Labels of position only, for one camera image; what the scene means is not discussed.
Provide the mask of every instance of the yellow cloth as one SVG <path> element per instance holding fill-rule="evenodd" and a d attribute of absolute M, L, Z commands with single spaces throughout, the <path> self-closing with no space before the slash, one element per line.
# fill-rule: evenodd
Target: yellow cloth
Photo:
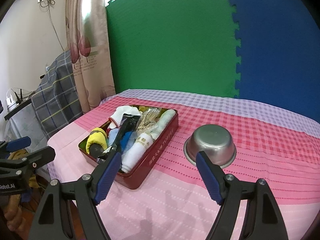
<path fill-rule="evenodd" d="M 23 157 L 26 157 L 28 152 L 25 149 L 18 150 L 16 152 L 10 153 L 8 160 L 18 160 Z M 39 188 L 39 184 L 37 183 L 36 176 L 33 174 L 29 179 L 29 187 Z"/>
<path fill-rule="evenodd" d="M 89 147 L 93 143 L 100 144 L 102 146 L 102 148 L 104 150 L 106 150 L 108 148 L 106 138 L 107 138 L 107 134 L 104 130 L 102 130 L 99 127 L 94 128 L 91 131 L 91 134 L 89 135 L 88 140 L 87 140 L 87 144 L 85 146 L 85 150 L 87 151 L 87 153 L 89 153 Z"/>

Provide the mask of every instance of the stainless steel bowl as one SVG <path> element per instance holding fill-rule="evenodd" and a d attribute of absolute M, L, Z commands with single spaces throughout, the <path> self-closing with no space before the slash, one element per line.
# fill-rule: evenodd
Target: stainless steel bowl
<path fill-rule="evenodd" d="M 236 146 L 227 129 L 215 124 L 206 124 L 197 128 L 183 147 L 188 161 L 196 166 L 196 155 L 204 151 L 213 164 L 221 168 L 229 166 L 236 158 Z"/>

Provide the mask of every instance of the white wall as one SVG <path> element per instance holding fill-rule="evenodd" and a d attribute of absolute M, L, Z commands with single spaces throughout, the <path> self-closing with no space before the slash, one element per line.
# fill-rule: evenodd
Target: white wall
<path fill-rule="evenodd" d="M 55 0 L 50 8 L 62 46 L 67 46 L 65 0 Z M 33 91 L 40 83 L 45 66 L 62 52 L 46 10 L 37 0 L 16 0 L 0 23 L 0 140 L 6 122 L 6 92 L 11 87 Z"/>

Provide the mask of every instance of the pink checkered tablecloth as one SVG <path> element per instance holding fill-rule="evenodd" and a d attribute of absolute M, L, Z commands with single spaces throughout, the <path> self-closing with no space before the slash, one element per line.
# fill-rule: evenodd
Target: pink checkered tablecloth
<path fill-rule="evenodd" d="M 240 180 L 265 178 L 279 204 L 289 239 L 300 239 L 320 209 L 320 124 L 259 102 L 161 90 L 126 90 L 68 125 L 48 141 L 56 151 L 52 178 L 62 182 L 91 173 L 78 143 L 121 105 L 173 108 L 179 128 L 137 190 L 113 183 L 98 206 L 112 239 L 205 239 L 219 210 L 183 144 L 199 126 L 227 128 L 237 147 L 224 169 Z M 238 239 L 246 201 L 241 202 L 232 239 Z"/>

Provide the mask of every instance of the curtain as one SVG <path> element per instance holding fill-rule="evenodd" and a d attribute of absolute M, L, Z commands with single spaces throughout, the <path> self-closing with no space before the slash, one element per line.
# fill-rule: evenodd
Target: curtain
<path fill-rule="evenodd" d="M 115 94 L 105 0 L 66 0 L 68 49 L 82 111 Z"/>

